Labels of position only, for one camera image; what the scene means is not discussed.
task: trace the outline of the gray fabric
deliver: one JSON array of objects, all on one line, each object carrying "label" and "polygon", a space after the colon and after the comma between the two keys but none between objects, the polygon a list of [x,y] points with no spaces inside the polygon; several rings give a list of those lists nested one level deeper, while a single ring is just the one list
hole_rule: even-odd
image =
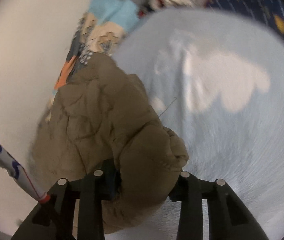
[{"label": "gray fabric", "polygon": [[[270,78],[267,92],[253,89],[245,106],[228,111],[222,93],[200,112],[186,88],[187,51],[200,59],[220,51],[260,66]],[[268,28],[235,15],[207,10],[168,9],[154,14],[131,34],[113,58],[144,83],[150,103],[158,98],[163,125],[186,143],[185,170],[200,179],[224,178],[255,216],[270,240],[284,236],[284,43]],[[106,239],[175,239],[179,204],[167,201],[138,228]],[[205,218],[204,239],[208,239]]]},{"label": "gray fabric", "polygon": [[74,35],[74,38],[71,43],[71,47],[69,49],[69,53],[66,56],[66,61],[69,62],[73,56],[78,54],[78,51],[80,49],[80,36],[81,32],[77,31]]}]

